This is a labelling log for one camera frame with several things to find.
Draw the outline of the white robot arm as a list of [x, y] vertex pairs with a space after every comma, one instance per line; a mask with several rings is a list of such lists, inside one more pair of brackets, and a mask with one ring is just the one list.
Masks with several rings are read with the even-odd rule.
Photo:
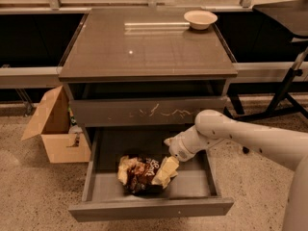
[[234, 141], [282, 165], [294, 174], [282, 231], [308, 231], [308, 134], [241, 122], [215, 110], [204, 110], [194, 126], [165, 139], [170, 155], [187, 162], [201, 150]]

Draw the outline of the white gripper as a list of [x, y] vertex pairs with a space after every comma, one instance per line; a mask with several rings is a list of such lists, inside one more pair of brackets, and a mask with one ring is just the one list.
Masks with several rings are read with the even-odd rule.
[[163, 189], [170, 183], [171, 178], [178, 175], [176, 169], [180, 162], [187, 162], [193, 154], [185, 147], [181, 138], [171, 137], [164, 140], [168, 146], [170, 157], [164, 157], [159, 170], [152, 179], [152, 185], [161, 186]]

